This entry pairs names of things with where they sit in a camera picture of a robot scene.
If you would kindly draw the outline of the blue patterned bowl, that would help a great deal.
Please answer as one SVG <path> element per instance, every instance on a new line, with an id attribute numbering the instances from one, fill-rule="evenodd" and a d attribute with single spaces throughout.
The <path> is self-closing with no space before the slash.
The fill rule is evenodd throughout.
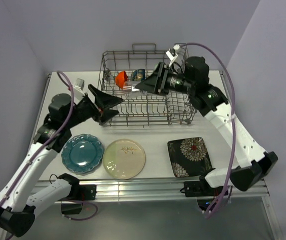
<path id="1" fill-rule="evenodd" d="M 131 74 L 131 81 L 141 82 L 145 80 L 145 78 L 146 78 L 146 72 L 145 69 L 143 68 L 134 70 Z"/>

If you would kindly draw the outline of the clear drinking glass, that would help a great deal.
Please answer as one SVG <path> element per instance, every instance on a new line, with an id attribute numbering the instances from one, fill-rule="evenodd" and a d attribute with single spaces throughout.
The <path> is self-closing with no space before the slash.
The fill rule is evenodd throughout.
<path id="1" fill-rule="evenodd" d="M 138 81 L 126 81 L 124 82 L 123 86 L 123 94 L 125 95 L 126 99 L 134 99 L 137 97 L 141 97 L 147 95 L 146 91 L 139 90 L 136 88 Z"/>

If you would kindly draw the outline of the orange bowl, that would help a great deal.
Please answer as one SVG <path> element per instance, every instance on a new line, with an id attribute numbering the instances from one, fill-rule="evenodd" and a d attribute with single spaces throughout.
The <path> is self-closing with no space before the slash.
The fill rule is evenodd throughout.
<path id="1" fill-rule="evenodd" d="M 115 85 L 118 86 L 120 89 L 123 89 L 125 82 L 128 81 L 128 76 L 125 71 L 121 71 L 115 77 Z"/>

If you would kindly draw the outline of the black floral square plate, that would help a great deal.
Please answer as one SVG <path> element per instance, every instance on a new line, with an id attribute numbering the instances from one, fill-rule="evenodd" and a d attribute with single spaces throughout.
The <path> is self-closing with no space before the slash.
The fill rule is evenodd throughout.
<path id="1" fill-rule="evenodd" d="M 167 147 L 175 177 L 204 176 L 213 170 L 203 138 L 171 140 Z"/>

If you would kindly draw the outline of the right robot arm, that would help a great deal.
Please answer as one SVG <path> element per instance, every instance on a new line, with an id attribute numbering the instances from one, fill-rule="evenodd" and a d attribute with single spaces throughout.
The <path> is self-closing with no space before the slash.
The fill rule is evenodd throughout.
<path id="1" fill-rule="evenodd" d="M 213 169 L 199 183 L 200 191 L 210 195 L 216 187 L 232 183 L 247 191 L 268 175 L 276 164 L 275 152 L 268 152 L 250 135 L 232 110 L 225 94 L 209 82 L 209 66 L 205 58 L 193 56 L 184 63 L 181 74 L 159 62 L 154 72 L 136 85 L 136 89 L 165 96 L 170 92 L 186 94 L 191 105 L 221 134 L 231 147 L 231 160 L 224 168 Z"/>

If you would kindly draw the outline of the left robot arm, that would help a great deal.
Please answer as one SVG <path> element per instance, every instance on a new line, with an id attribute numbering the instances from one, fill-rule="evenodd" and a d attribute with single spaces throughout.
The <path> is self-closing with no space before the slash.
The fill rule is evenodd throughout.
<path id="1" fill-rule="evenodd" d="M 64 173 L 49 187 L 31 194 L 49 163 L 60 153 L 71 138 L 71 128 L 88 119 L 100 125 L 119 112 L 113 107 L 123 102 L 116 97 L 88 85 L 94 96 L 85 93 L 78 104 L 74 95 L 55 95 L 48 107 L 43 125 L 38 129 L 30 149 L 12 179 L 0 192 L 0 228 L 21 237 L 28 232 L 36 217 L 61 199 L 75 200 L 80 193 L 79 179 Z"/>

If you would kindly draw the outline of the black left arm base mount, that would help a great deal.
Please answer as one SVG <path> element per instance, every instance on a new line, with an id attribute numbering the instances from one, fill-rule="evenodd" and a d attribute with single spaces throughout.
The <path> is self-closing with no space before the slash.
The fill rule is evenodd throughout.
<path id="1" fill-rule="evenodd" d="M 63 215 L 78 215 L 83 211 L 93 211 L 97 214 L 98 207 L 92 203 L 96 198 L 97 186 L 95 184 L 80 185 L 74 196 L 61 199 L 61 213 Z"/>

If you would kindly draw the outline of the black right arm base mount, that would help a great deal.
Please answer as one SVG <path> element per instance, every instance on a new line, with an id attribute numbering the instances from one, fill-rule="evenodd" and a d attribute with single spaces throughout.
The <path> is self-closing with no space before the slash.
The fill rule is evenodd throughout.
<path id="1" fill-rule="evenodd" d="M 213 205 L 209 209 L 209 213 L 212 212 L 217 205 L 217 198 L 223 190 L 222 186 L 212 188 L 204 181 L 185 181 L 183 184 L 184 187 L 180 189 L 180 192 L 184 194 L 186 198 L 196 198 L 198 207 L 202 213 L 205 213 L 213 202 Z"/>

